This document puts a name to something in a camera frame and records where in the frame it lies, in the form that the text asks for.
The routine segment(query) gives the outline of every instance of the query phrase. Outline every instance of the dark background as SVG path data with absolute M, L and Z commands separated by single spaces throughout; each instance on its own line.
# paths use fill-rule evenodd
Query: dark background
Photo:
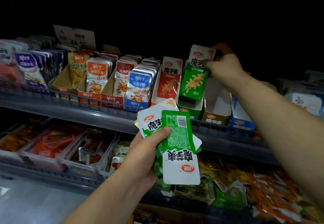
M 97 50 L 188 58 L 227 42 L 257 79 L 324 71 L 324 0 L 1 0 L 0 38 L 54 36 L 53 24 L 94 30 Z

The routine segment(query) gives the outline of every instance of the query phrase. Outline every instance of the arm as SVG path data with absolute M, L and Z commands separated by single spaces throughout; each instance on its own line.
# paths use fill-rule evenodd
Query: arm
M 223 57 L 205 66 L 237 97 L 284 169 L 323 208 L 324 122 L 247 75 L 228 46 L 214 48 Z
M 157 180 L 152 165 L 156 146 L 170 134 L 165 127 L 131 143 L 120 168 L 99 186 L 61 224 L 125 224 L 144 194 Z

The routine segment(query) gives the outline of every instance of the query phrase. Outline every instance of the hand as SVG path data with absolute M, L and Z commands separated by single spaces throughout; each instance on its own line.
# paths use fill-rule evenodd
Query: hand
M 218 79 L 229 91 L 232 91 L 241 78 L 247 76 L 234 54 L 233 50 L 225 43 L 219 43 L 212 48 L 221 50 L 223 55 L 215 57 L 214 61 L 204 62 L 213 77 Z
M 152 169 L 156 156 L 156 147 L 169 136 L 170 132 L 171 128 L 165 127 L 145 139 L 138 132 L 129 147 L 127 156 L 118 169 L 127 174 L 128 180 L 138 186 L 137 190 L 142 195 L 147 193 L 157 180 Z

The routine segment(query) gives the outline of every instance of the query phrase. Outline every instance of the person's left hand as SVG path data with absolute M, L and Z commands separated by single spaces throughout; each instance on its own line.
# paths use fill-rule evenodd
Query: person's left hand
M 138 186 L 143 195 L 154 185 L 157 177 L 152 169 L 157 145 L 169 136 L 170 127 L 159 129 L 143 139 L 140 132 L 133 139 L 127 156 L 118 170 L 124 171 L 128 179 Z

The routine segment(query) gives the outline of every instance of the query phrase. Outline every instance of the person's right hand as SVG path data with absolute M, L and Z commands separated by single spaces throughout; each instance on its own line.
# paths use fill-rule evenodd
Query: person's right hand
M 210 70 L 213 77 L 218 79 L 228 90 L 234 86 L 241 78 L 247 76 L 245 71 L 234 54 L 233 50 L 226 43 L 219 43 L 212 48 L 221 50 L 223 55 L 215 57 L 214 61 L 204 62 L 204 66 Z

